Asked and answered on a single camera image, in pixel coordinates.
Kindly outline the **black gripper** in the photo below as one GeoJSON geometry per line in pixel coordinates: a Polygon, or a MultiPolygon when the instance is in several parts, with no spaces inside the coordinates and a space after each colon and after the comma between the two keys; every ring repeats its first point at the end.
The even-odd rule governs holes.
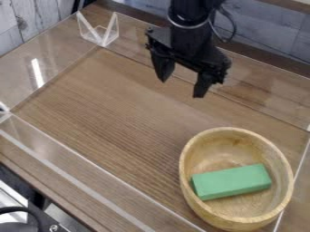
{"type": "Polygon", "coordinates": [[[146,30],[147,49],[156,76],[166,82],[175,65],[198,73],[194,98],[203,98],[213,84],[223,83],[231,61],[214,44],[214,19],[196,28],[151,26],[146,30]]]}

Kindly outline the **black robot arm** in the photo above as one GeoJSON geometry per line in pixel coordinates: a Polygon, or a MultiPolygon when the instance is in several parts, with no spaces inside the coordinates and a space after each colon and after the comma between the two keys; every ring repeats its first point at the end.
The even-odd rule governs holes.
{"type": "Polygon", "coordinates": [[[214,36],[229,43],[237,33],[231,13],[222,7],[226,0],[171,0],[168,27],[151,26],[146,30],[151,61],[156,76],[166,82],[179,63],[198,73],[194,98],[203,98],[211,86],[225,82],[231,60],[214,44],[214,36]],[[233,25],[225,38],[214,29],[215,14],[221,13],[233,25]]]}

